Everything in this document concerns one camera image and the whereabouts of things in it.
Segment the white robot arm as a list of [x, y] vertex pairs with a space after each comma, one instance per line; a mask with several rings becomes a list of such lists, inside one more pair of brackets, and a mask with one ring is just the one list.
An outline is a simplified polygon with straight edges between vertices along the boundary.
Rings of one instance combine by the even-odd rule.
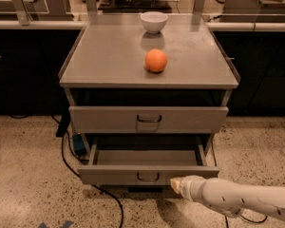
[[177, 194], [198, 202], [228, 218], [239, 217], [245, 209], [285, 221], [285, 187], [238, 184], [200, 176], [173, 178]]

